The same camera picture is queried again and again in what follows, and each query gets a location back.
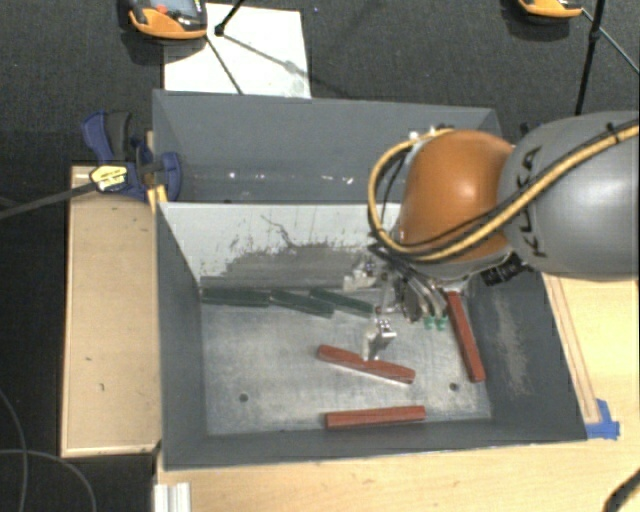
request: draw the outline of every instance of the wooden table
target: wooden table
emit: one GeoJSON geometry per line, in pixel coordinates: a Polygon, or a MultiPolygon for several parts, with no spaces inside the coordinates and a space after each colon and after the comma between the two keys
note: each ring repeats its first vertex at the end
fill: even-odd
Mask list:
{"type": "MultiPolygon", "coordinates": [[[[148,206],[124,197],[72,203],[63,456],[151,451],[160,439],[152,225],[148,206]]],[[[618,441],[170,473],[160,464],[158,482],[189,482],[194,512],[599,511],[640,466],[638,289],[547,285],[584,409],[593,414],[592,387],[621,422],[618,441]]],[[[623,510],[640,510],[640,497],[623,510]]]]}

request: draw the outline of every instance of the black floor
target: black floor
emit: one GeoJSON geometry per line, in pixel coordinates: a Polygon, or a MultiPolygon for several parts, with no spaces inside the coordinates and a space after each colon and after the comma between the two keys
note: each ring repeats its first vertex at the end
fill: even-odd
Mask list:
{"type": "MultiPolygon", "coordinates": [[[[585,3],[593,13],[595,0],[585,3]]],[[[300,9],[312,95],[496,109],[515,142],[524,121],[570,116],[589,23],[534,26],[515,0],[270,0],[300,9]]],[[[116,0],[3,0],[0,8],[0,197],[63,190],[88,160],[79,123],[104,108],[151,127],[162,49],[119,26],[116,0]]],[[[640,2],[608,2],[604,27],[637,62],[640,2]]],[[[638,109],[638,76],[598,43],[585,112],[638,109]]],[[[0,389],[30,449],[57,453],[65,290],[65,207],[0,222],[0,389]]],[[[0,406],[0,450],[18,447],[0,406]]],[[[150,509],[149,457],[79,461],[100,511],[150,509]]],[[[0,452],[0,510],[18,510],[20,457],[0,452]]],[[[32,459],[28,511],[87,511],[65,468],[32,459]]]]}

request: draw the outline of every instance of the dark green bar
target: dark green bar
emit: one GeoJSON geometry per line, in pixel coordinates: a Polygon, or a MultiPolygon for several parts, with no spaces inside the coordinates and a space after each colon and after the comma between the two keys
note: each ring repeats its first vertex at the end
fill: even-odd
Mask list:
{"type": "Polygon", "coordinates": [[[324,288],[312,288],[309,296],[314,299],[329,302],[333,304],[336,309],[352,315],[369,317],[373,314],[373,304],[363,300],[345,297],[344,295],[330,292],[324,288]]]}
{"type": "Polygon", "coordinates": [[[271,292],[271,302],[277,306],[282,306],[283,308],[295,309],[302,313],[317,315],[324,318],[331,318],[335,309],[333,304],[328,302],[282,290],[274,290],[271,292]]]}
{"type": "Polygon", "coordinates": [[[269,306],[269,293],[243,288],[203,288],[202,302],[224,306],[266,308],[269,306]]]}

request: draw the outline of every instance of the gray bin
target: gray bin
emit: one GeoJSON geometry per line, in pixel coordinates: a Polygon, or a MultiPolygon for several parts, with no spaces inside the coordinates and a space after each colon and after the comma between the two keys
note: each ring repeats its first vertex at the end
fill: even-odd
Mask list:
{"type": "Polygon", "coordinates": [[[366,320],[200,300],[203,279],[337,287],[367,241],[372,164],[410,131],[439,124],[499,133],[487,109],[154,93],[156,151],[177,151],[185,173],[181,202],[161,205],[157,226],[167,469],[586,438],[539,274],[470,283],[481,384],[465,379],[450,327],[394,319],[398,339],[383,357],[416,370],[406,386],[315,360],[321,343],[357,351],[366,320]],[[330,410],[412,404],[426,406],[425,422],[322,428],[330,410]]]}

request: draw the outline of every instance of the yellow cable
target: yellow cable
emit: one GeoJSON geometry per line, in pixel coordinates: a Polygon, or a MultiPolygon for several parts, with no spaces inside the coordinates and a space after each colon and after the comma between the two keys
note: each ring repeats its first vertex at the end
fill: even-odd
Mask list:
{"type": "MultiPolygon", "coordinates": [[[[428,134],[427,136],[423,137],[422,140],[433,138],[438,135],[440,135],[440,133],[428,134]]],[[[637,135],[638,135],[638,125],[635,125],[620,131],[616,135],[611,135],[605,139],[595,142],[587,146],[586,148],[581,149],[575,154],[570,155],[569,157],[561,161],[558,165],[556,165],[547,175],[545,175],[542,179],[540,179],[539,182],[535,183],[530,189],[528,189],[521,196],[519,196],[518,199],[516,199],[511,205],[509,205],[509,207],[505,209],[504,212],[496,216],[494,219],[488,222],[476,233],[471,234],[466,238],[463,238],[459,242],[453,244],[451,247],[448,247],[446,249],[442,249],[440,251],[431,253],[426,256],[419,256],[419,257],[416,256],[415,260],[421,261],[421,262],[433,262],[435,260],[453,256],[467,249],[468,247],[474,245],[475,243],[479,242],[483,238],[486,238],[488,235],[490,235],[491,233],[499,229],[501,226],[509,222],[513,217],[515,217],[518,213],[520,213],[521,209],[523,209],[528,203],[533,201],[539,194],[541,194],[547,187],[552,185],[553,182],[555,182],[558,178],[560,178],[564,173],[566,173],[576,165],[579,165],[580,163],[584,162],[585,160],[588,160],[589,158],[597,155],[598,153],[601,153],[609,149],[610,147],[615,146],[616,144],[619,144],[637,135]]],[[[369,190],[369,197],[368,197],[369,212],[370,212],[371,222],[373,224],[374,229],[378,232],[378,235],[384,244],[388,245],[388,247],[390,247],[394,251],[402,254],[415,254],[417,252],[420,252],[421,250],[424,250],[424,248],[421,249],[420,246],[406,247],[406,246],[400,245],[397,242],[395,242],[389,236],[389,234],[384,230],[384,228],[380,223],[380,218],[378,216],[378,211],[376,207],[375,180],[377,179],[377,176],[380,173],[380,170],[382,169],[384,164],[386,163],[387,159],[393,156],[398,151],[401,151],[402,149],[408,147],[407,144],[409,144],[410,142],[413,142],[413,141],[407,141],[407,142],[398,144],[394,148],[391,148],[389,151],[387,151],[378,160],[373,170],[371,171],[371,177],[369,179],[369,189],[368,189],[369,190]]]]}

